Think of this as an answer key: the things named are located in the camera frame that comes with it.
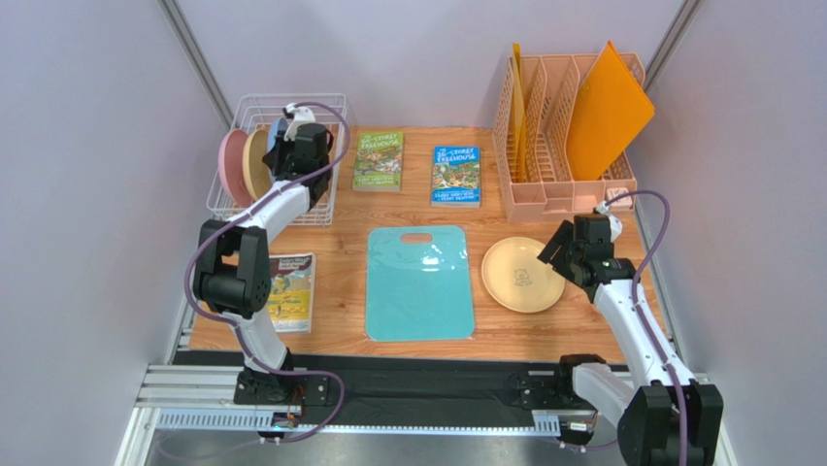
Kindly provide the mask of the yellow bear plate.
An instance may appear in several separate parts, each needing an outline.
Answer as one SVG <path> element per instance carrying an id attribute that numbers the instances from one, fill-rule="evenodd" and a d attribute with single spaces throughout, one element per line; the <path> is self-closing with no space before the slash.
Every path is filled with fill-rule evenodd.
<path id="1" fill-rule="evenodd" d="M 501 306 L 523 314 L 553 307 L 562 297 L 565 279 L 538 259 L 544 244 L 526 237 L 510 237 L 485 253 L 480 273 L 483 285 Z"/>

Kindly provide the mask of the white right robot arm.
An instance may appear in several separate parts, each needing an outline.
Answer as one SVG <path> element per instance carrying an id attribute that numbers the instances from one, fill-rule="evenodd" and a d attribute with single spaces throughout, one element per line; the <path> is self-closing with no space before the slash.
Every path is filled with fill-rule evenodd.
<path id="1" fill-rule="evenodd" d="M 564 220 L 538 258 L 582 289 L 609 324 L 632 381 L 595 355 L 561 358 L 575 396 L 616 429 L 628 465 L 712 465 L 724 400 L 680 360 L 645 299 L 640 272 L 614 255 L 620 221 L 611 215 Z"/>

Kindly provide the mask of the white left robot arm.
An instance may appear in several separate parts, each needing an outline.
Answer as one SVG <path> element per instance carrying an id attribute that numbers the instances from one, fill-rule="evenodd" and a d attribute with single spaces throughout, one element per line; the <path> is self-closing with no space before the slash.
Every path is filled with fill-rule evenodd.
<path id="1" fill-rule="evenodd" d="M 265 311 L 272 287 L 269 246 L 294 219 L 327 192 L 332 175 L 331 133 L 320 123 L 282 130 L 264 155 L 275 174 L 268 192 L 228 221 L 208 220 L 188 265 L 191 304 L 228 324 L 245 355 L 245 375 L 285 387 L 292 376 L 290 352 Z"/>

